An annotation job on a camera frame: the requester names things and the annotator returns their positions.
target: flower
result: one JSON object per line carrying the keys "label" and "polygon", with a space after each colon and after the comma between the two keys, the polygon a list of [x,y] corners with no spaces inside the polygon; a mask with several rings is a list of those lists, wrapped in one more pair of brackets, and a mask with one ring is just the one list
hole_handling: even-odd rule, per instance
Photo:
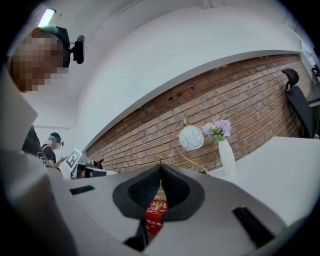
{"label": "flower", "polygon": [[202,127],[202,133],[212,137],[215,143],[223,141],[226,137],[231,135],[231,123],[228,120],[217,120],[218,117],[213,119],[214,123],[208,122]]}
{"label": "flower", "polygon": [[220,131],[223,133],[223,136],[225,137],[229,137],[230,134],[230,130],[231,130],[231,123],[228,120],[220,120],[217,121],[213,124],[213,127],[215,127],[215,129],[217,131]]}
{"label": "flower", "polygon": [[204,135],[209,135],[210,134],[210,129],[211,129],[211,127],[213,125],[214,124],[212,122],[207,122],[204,127],[201,127],[202,128],[202,133]]}

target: brick wall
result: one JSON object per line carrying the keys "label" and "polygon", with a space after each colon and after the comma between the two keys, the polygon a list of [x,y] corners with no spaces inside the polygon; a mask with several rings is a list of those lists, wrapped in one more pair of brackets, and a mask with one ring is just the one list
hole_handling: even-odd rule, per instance
{"label": "brick wall", "polygon": [[[252,58],[189,79],[152,99],[107,131],[87,150],[92,160],[104,158],[106,170],[118,172],[153,164],[192,168],[174,144],[176,123],[203,126],[216,114],[232,124],[228,141],[236,159],[256,150],[272,136],[297,137],[300,122],[285,96],[286,76],[295,69],[304,94],[312,85],[297,55]],[[177,137],[182,128],[178,127]],[[217,145],[207,137],[202,148],[186,156],[208,170],[221,166]]]}

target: white wall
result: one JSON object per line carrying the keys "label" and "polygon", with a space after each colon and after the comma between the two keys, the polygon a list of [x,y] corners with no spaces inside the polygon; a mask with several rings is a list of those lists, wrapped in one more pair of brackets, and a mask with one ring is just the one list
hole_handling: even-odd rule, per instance
{"label": "white wall", "polygon": [[[43,145],[51,133],[59,133],[64,146],[55,150],[56,159],[66,157],[74,148],[74,136],[77,116],[77,102],[69,98],[55,95],[43,95],[39,92],[23,93],[24,98],[37,112],[38,116],[33,123],[34,130]],[[60,165],[63,177],[70,177],[70,171],[63,163]]]}
{"label": "white wall", "polygon": [[[265,10],[271,19],[261,15]],[[279,6],[216,5],[141,26],[116,45],[82,91],[76,147],[84,151],[126,115],[195,75],[252,57],[298,53],[300,40],[280,23],[285,15]]]}

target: ceiling light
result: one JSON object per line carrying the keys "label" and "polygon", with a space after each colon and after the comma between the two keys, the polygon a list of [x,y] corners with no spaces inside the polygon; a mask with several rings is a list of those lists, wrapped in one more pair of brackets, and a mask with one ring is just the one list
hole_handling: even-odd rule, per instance
{"label": "ceiling light", "polygon": [[39,22],[39,25],[38,27],[45,27],[49,24],[51,18],[53,17],[53,15],[55,14],[56,10],[53,10],[53,9],[49,9],[47,8],[45,11],[44,11],[44,14],[42,15],[41,17],[41,20]]}

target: white globe lamp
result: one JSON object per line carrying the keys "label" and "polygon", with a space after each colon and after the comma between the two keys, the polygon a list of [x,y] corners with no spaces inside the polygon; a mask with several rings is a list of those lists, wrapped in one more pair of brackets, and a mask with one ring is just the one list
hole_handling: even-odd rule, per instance
{"label": "white globe lamp", "polygon": [[205,138],[200,128],[188,125],[180,132],[179,141],[184,150],[192,151],[201,148]]}
{"label": "white globe lamp", "polygon": [[193,125],[188,125],[186,119],[182,119],[180,120],[175,128],[174,128],[174,143],[176,146],[176,149],[178,150],[178,152],[180,153],[181,156],[183,156],[187,161],[189,161],[190,163],[192,163],[194,166],[198,166],[199,168],[203,169],[204,172],[209,175],[208,171],[206,168],[200,166],[199,164],[191,161],[190,159],[188,159],[179,149],[178,144],[177,144],[177,140],[176,140],[176,130],[178,125],[183,121],[184,123],[184,128],[182,129],[182,131],[179,134],[179,141],[180,141],[180,145],[181,147],[186,150],[186,151],[192,151],[192,150],[197,150],[199,148],[201,148],[204,144],[205,138],[204,135],[202,133],[202,130],[198,127],[195,127]]}

